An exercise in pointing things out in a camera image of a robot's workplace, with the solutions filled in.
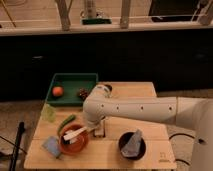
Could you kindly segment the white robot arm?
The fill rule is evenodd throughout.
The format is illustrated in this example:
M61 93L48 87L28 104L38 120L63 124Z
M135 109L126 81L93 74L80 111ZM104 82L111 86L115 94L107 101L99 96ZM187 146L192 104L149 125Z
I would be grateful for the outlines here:
M84 118L95 127L103 117L164 123L195 131L189 171L213 171L213 99L190 97L112 98L97 85L83 102Z

